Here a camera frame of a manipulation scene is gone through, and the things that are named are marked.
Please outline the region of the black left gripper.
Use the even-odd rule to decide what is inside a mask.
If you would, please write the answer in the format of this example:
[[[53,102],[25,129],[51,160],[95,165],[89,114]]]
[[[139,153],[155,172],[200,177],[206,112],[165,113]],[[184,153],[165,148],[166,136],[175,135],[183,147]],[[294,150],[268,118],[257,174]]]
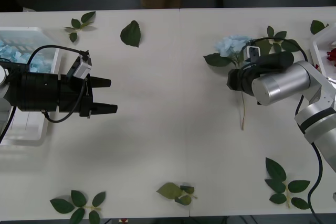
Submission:
[[[81,93],[83,81],[85,81],[84,92],[80,98],[80,102],[76,102]],[[65,74],[60,75],[59,84],[59,112],[70,112],[74,106],[74,112],[78,112],[80,117],[88,117],[89,115],[115,114],[118,106],[115,104],[93,103],[92,88],[109,88],[111,80],[98,77],[86,76],[84,80],[75,77],[68,78]]]

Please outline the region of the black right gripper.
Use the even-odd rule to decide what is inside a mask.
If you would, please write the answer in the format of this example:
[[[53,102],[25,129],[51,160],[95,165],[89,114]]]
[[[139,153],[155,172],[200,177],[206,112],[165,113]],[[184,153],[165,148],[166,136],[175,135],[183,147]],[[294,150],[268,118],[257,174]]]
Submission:
[[[256,79],[256,72],[252,68],[244,70],[232,69],[228,72],[227,86],[231,90],[254,95],[251,87],[254,79]]]

